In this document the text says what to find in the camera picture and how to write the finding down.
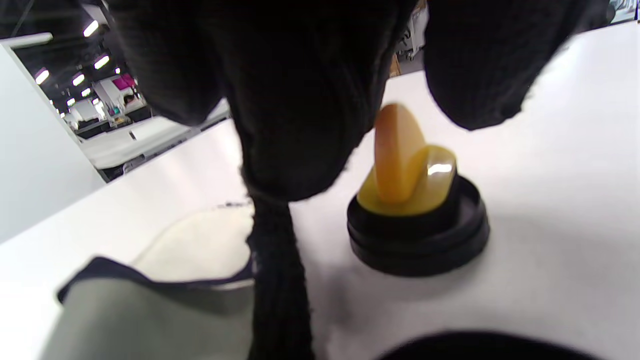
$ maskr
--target ceiling light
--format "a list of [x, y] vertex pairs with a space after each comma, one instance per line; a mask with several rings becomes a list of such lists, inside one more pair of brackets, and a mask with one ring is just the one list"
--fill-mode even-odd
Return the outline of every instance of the ceiling light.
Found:
[[44, 71], [41, 71], [36, 76], [36, 84], [38, 84], [38, 85], [42, 84], [48, 77], [49, 77], [49, 71], [48, 70], [45, 69]]
[[95, 64], [93, 64], [93, 67], [97, 69], [101, 68], [104, 66], [104, 64], [109, 62], [109, 56], [105, 55], [103, 57], [100, 58], [100, 60], [96, 61]]
[[91, 36], [91, 34], [93, 34], [93, 32], [96, 30], [98, 30], [98, 22], [94, 20], [91, 24], [89, 24], [89, 26], [86, 27], [86, 29], [84, 29], [84, 37]]
[[80, 75], [76, 76], [76, 78], [73, 81], [74, 86], [80, 85], [80, 83], [82, 83], [83, 81], [84, 81], [84, 74], [80, 74]]

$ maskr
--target white desk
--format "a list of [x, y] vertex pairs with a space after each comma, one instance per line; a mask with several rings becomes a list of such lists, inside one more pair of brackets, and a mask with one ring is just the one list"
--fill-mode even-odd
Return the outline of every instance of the white desk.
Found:
[[[405, 103], [428, 140], [456, 151], [492, 235], [477, 261], [438, 277], [391, 277], [359, 262], [346, 206], [372, 163], [366, 136], [330, 190], [291, 206], [317, 351], [367, 360], [413, 336], [493, 329], [637, 359], [639, 74], [606, 71], [637, 56], [636, 36], [635, 24], [581, 35], [522, 114], [473, 133], [444, 118], [422, 73], [390, 80], [385, 102]], [[128, 263], [174, 221], [240, 201], [240, 161], [233, 124], [222, 123], [0, 245], [0, 358], [37, 357], [60, 311], [54, 292], [94, 254]]]
[[145, 106], [148, 106], [146, 101], [142, 101], [140, 99], [133, 100], [133, 102], [130, 102], [129, 104], [127, 104], [127, 106], [125, 106], [124, 115], [132, 111], [142, 109]]
[[80, 148], [97, 169], [112, 168], [142, 154], [152, 154], [185, 140], [229, 116], [226, 99], [209, 114], [203, 124], [190, 128], [156, 116], [108, 133], [96, 135], [80, 144]]

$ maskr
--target yellow lid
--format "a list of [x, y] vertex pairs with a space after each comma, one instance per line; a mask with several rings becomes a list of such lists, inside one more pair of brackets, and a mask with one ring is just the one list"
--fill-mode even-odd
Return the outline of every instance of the yellow lid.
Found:
[[449, 194], [456, 158], [427, 146], [413, 114], [404, 106], [384, 107], [376, 120], [375, 165], [358, 195], [373, 213], [410, 216], [439, 207]]

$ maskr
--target gray cloth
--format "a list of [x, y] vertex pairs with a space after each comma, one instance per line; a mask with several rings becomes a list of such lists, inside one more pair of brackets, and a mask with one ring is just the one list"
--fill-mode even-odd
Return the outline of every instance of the gray cloth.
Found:
[[78, 282], [43, 360], [246, 360], [253, 288], [153, 290], [120, 279]]

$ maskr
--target white surface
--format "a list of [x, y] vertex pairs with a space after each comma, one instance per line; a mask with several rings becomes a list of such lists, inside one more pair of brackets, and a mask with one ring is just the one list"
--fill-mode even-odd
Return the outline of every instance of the white surface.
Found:
[[[361, 264], [346, 206], [372, 164], [366, 136], [330, 190], [292, 205], [319, 358], [373, 360], [414, 336], [494, 329], [637, 359], [638, 71], [607, 71], [617, 59], [637, 61], [635, 26], [575, 39], [525, 111], [491, 129], [452, 125], [422, 73], [388, 82], [385, 102], [405, 103], [429, 141], [456, 151], [483, 194], [492, 237], [478, 260], [429, 279]], [[37, 357], [60, 311], [54, 292], [94, 254], [130, 263], [175, 221], [242, 201], [240, 159], [224, 122], [2, 244], [0, 358]]]
[[69, 108], [69, 112], [78, 120], [91, 120], [100, 117], [91, 99], [77, 101]]
[[94, 192], [104, 181], [32, 75], [3, 45], [0, 108], [2, 243]]
[[11, 49], [20, 49], [23, 47], [46, 44], [50, 42], [51, 39], [53, 39], [53, 35], [51, 35], [51, 33], [39, 33], [23, 37], [4, 38], [0, 40], [0, 45]]
[[249, 262], [252, 228], [251, 204], [195, 213], [163, 231], [132, 266], [154, 281], [229, 278]]
[[[223, 99], [209, 114], [201, 127], [218, 122], [228, 116], [228, 103], [226, 99]], [[135, 140], [129, 135], [130, 131], [136, 137]], [[98, 169], [111, 168], [122, 165], [142, 154], [169, 146], [181, 138], [185, 138], [192, 131], [198, 130], [157, 116], [109, 133], [96, 135], [85, 140], [80, 148], [94, 167]]]

